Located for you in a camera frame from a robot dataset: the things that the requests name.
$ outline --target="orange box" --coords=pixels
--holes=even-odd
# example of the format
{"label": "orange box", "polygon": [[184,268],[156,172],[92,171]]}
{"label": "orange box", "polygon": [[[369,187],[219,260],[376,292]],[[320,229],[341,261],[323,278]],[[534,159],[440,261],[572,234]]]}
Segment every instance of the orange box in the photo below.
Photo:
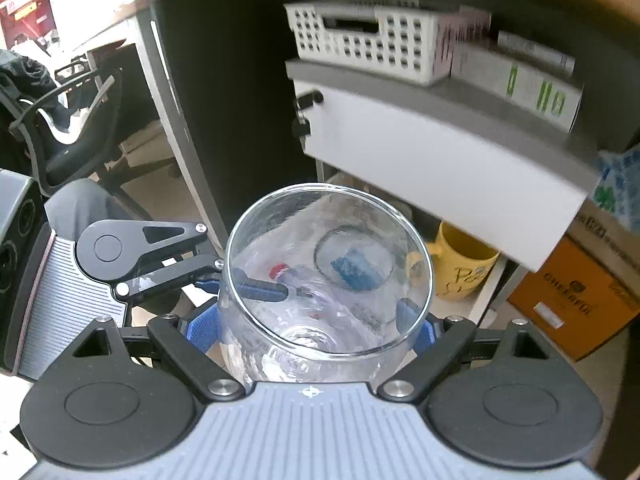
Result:
{"label": "orange box", "polygon": [[524,277],[509,302],[576,360],[640,313],[640,301],[566,235],[541,269]]}

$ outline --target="silver screw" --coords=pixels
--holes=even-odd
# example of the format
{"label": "silver screw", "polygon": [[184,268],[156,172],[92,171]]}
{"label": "silver screw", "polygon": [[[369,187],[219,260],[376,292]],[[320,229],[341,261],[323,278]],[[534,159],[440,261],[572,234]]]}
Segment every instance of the silver screw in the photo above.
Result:
{"label": "silver screw", "polygon": [[382,386],[382,390],[395,399],[402,399],[410,396],[414,392],[414,386],[407,381],[389,381]]}
{"label": "silver screw", "polygon": [[129,285],[124,282],[120,282],[116,285],[116,294],[118,296],[128,296],[129,295]]}
{"label": "silver screw", "polygon": [[231,379],[216,379],[209,383],[209,391],[220,397],[228,397],[240,391],[240,384]]}

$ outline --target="metal desk leg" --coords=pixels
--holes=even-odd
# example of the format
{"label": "metal desk leg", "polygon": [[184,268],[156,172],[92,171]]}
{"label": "metal desk leg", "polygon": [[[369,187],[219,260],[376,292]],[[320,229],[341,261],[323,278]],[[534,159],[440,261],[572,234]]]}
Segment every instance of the metal desk leg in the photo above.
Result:
{"label": "metal desk leg", "polygon": [[217,246],[216,248],[223,248],[228,239],[228,232],[209,190],[200,159],[175,96],[150,9],[139,11],[130,20],[130,31],[135,35],[136,49],[142,70],[145,73],[146,83],[158,109],[162,127],[178,161],[182,176],[202,219],[209,227],[210,240]]}

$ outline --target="white drawer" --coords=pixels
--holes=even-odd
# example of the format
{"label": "white drawer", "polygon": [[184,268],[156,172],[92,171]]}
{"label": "white drawer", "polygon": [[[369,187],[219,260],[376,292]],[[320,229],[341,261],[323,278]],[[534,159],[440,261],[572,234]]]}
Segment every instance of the white drawer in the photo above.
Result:
{"label": "white drawer", "polygon": [[[304,111],[307,155],[445,219],[530,270],[546,260],[596,185],[595,168],[545,137],[544,126],[534,121],[540,130],[532,136],[505,120],[511,108],[494,110],[498,118],[485,103],[481,112],[452,102],[449,82],[423,89],[300,61],[287,63],[287,71],[296,95],[317,89],[324,96]],[[484,98],[470,92],[474,105]]]}

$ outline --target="glass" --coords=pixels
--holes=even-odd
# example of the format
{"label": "glass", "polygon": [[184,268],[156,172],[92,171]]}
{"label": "glass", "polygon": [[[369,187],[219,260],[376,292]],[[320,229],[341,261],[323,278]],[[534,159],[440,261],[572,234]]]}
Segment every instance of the glass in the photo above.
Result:
{"label": "glass", "polygon": [[[423,279],[410,279],[410,254],[426,262]],[[285,285],[287,299],[242,298],[247,279]],[[278,190],[251,206],[228,240],[218,299],[226,366],[246,385],[376,388],[414,345],[432,284],[422,239],[383,200],[332,184]]]}

